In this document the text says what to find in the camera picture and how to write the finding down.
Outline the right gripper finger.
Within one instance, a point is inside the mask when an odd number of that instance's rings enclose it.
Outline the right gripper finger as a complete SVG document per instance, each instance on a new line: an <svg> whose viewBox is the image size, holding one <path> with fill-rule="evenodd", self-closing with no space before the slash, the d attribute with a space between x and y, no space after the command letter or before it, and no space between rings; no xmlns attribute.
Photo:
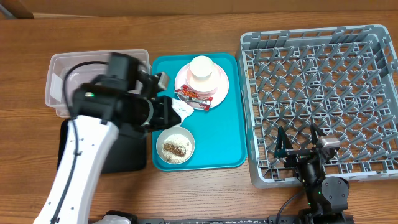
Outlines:
<svg viewBox="0 0 398 224"><path fill-rule="evenodd" d="M287 136L283 127L279 126L277 130L277 142L276 142L274 157L275 158L287 157L290 155L289 152L292 149L293 147L289 137Z"/></svg>
<svg viewBox="0 0 398 224"><path fill-rule="evenodd" d="M316 124L310 125L310 131L311 131L313 145L317 144L318 138L320 136L325 136L325 133Z"/></svg>

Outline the white napkin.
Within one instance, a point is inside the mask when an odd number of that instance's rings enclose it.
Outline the white napkin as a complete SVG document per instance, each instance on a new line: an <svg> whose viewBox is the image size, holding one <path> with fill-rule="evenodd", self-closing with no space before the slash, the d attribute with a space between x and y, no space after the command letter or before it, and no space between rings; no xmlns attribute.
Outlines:
<svg viewBox="0 0 398 224"><path fill-rule="evenodd" d="M194 109L186 102L174 98L172 99L172 108L181 118L181 122L176 124L176 126L181 126L184 119L191 116L194 112Z"/></svg>

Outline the grey bowl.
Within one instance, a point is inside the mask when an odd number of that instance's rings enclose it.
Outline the grey bowl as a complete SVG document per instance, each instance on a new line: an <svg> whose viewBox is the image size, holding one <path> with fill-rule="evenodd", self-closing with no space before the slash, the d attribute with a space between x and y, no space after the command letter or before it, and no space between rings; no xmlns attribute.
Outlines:
<svg viewBox="0 0 398 224"><path fill-rule="evenodd" d="M195 140L189 130L175 126L160 133L156 141L156 151L168 164L183 164L193 156Z"/></svg>

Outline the red snack wrapper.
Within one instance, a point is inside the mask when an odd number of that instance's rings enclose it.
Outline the red snack wrapper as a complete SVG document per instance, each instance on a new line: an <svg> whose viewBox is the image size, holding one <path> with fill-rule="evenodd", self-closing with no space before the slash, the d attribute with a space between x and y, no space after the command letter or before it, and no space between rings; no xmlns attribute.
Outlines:
<svg viewBox="0 0 398 224"><path fill-rule="evenodd" d="M189 86L182 85L180 88L175 90L177 96L186 103L196 103L201 109L208 111L211 107L213 97L200 96L194 92Z"/></svg>

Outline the brown food piece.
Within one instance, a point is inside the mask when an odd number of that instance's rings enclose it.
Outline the brown food piece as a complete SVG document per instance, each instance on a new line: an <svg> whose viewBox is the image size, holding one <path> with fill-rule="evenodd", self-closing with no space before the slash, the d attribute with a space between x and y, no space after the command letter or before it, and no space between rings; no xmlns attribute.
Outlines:
<svg viewBox="0 0 398 224"><path fill-rule="evenodd" d="M165 151L171 152L172 154L178 156L178 157L183 157L186 155L186 151L184 148L181 148L180 146L176 146L171 143L165 143L163 145L163 149Z"/></svg>

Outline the white rice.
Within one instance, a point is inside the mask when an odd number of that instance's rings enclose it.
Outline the white rice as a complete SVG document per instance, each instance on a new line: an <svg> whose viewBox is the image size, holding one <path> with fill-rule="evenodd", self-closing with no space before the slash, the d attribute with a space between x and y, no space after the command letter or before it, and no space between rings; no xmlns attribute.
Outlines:
<svg viewBox="0 0 398 224"><path fill-rule="evenodd" d="M186 151L186 155L183 157L178 157L171 152L165 151L163 149L163 145L165 143L171 143L176 146L180 146L181 148L184 148ZM192 154L192 142L187 138L186 136L182 134L172 134L170 135L163 143L162 143L162 153L164 155L164 158L167 162L171 164L179 164L185 162Z"/></svg>

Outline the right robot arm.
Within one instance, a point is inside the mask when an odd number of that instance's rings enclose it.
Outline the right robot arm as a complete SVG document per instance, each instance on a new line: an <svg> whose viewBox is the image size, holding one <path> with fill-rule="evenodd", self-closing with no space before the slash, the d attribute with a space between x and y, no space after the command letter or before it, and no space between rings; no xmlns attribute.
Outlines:
<svg viewBox="0 0 398 224"><path fill-rule="evenodd" d="M323 165L335 157L340 141L325 134L316 124L310 125L312 147L294 150L283 127L278 127L275 158L285 159L284 167L292 168L303 190L286 201L278 211L276 223L353 223L344 215L348 209L349 183L337 176L326 176ZM284 208L299 195L305 194L308 208L297 216L283 216Z"/></svg>

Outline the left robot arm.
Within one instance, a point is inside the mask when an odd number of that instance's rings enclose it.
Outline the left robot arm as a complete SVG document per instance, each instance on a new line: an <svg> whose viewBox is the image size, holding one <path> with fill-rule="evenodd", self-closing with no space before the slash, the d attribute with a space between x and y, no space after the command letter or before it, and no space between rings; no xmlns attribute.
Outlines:
<svg viewBox="0 0 398 224"><path fill-rule="evenodd" d="M171 97L158 96L169 84L166 73L150 75L139 59L116 52L105 65L104 74L65 97L70 115L65 148L35 223L88 223L104 162L120 133L143 139L181 121Z"/></svg>

